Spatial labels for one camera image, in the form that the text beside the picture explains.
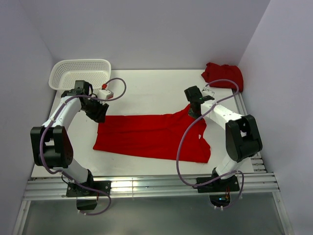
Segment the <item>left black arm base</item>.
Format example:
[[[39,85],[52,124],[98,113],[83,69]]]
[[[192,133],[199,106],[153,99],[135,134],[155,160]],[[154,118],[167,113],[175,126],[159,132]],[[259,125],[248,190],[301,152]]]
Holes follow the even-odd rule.
[[[86,182],[78,185],[70,180],[66,181],[63,175],[61,179],[67,184],[66,197],[76,198],[76,208],[78,212],[86,215],[100,214],[100,212],[93,212],[98,205],[100,196],[109,197],[109,205],[105,210],[111,205],[111,181],[95,181],[93,177],[89,175]]]

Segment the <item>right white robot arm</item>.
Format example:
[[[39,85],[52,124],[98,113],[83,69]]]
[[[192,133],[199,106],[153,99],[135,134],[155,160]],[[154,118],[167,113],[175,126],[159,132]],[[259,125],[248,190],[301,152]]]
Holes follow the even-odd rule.
[[[228,178],[238,172],[246,158],[263,148],[256,119],[243,116],[224,107],[210,95],[203,95],[197,86],[187,88],[185,96],[190,103],[189,116],[196,120],[210,119],[225,130],[226,156],[213,170],[212,187],[221,191],[228,186]]]

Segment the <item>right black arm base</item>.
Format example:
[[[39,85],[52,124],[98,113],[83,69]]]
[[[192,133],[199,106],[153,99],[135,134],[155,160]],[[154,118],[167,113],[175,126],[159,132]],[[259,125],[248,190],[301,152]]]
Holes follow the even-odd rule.
[[[193,186],[198,193],[217,193],[214,195],[209,195],[209,199],[213,207],[224,209],[231,205],[232,192],[238,192],[238,198],[242,194],[242,187],[239,187],[238,178],[233,175],[227,179],[218,179],[204,186]]]

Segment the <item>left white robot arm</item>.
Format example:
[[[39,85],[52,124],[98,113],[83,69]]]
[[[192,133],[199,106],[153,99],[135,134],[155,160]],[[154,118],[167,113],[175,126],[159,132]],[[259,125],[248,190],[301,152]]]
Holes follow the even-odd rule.
[[[74,160],[67,130],[79,111],[84,111],[96,123],[105,122],[109,105],[98,101],[92,92],[92,84],[76,81],[73,89],[63,92],[52,116],[30,131],[35,165],[44,167],[50,174],[61,173],[78,183],[78,190],[83,195],[91,195],[95,191],[95,182],[91,171]]]

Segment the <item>bright red t-shirt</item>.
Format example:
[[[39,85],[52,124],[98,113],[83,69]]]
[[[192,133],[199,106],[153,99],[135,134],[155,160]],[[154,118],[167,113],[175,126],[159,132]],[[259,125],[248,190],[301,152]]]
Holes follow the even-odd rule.
[[[173,114],[107,116],[97,129],[94,150],[136,157],[207,163],[210,145],[204,139],[206,122],[194,121],[189,106]]]

